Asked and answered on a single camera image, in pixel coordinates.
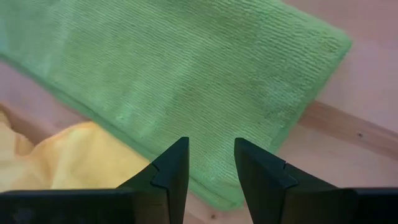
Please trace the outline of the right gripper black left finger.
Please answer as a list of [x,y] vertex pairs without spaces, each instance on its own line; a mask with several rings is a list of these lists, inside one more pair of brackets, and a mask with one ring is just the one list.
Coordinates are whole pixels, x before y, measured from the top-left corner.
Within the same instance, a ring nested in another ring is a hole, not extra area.
[[115,189],[0,193],[0,224],[183,224],[189,138]]

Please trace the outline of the yellow microfiber towel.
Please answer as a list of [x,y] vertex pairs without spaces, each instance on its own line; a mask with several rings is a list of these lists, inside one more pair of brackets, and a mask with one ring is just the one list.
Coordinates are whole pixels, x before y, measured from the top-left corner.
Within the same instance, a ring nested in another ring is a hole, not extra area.
[[35,145],[0,110],[0,192],[116,188],[149,163],[91,121]]

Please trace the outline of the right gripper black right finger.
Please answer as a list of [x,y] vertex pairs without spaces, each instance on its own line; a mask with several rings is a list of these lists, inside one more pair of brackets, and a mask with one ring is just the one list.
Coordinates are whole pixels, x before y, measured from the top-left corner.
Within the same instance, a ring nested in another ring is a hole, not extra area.
[[234,158],[253,224],[398,224],[398,188],[339,188],[244,138]]

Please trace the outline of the green microfiber towel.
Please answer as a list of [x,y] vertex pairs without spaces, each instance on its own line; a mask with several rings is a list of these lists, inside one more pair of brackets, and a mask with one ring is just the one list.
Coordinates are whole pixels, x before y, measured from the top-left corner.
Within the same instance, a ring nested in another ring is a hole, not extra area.
[[0,0],[0,58],[148,159],[190,140],[190,190],[244,196],[234,140],[276,152],[351,47],[281,0]]

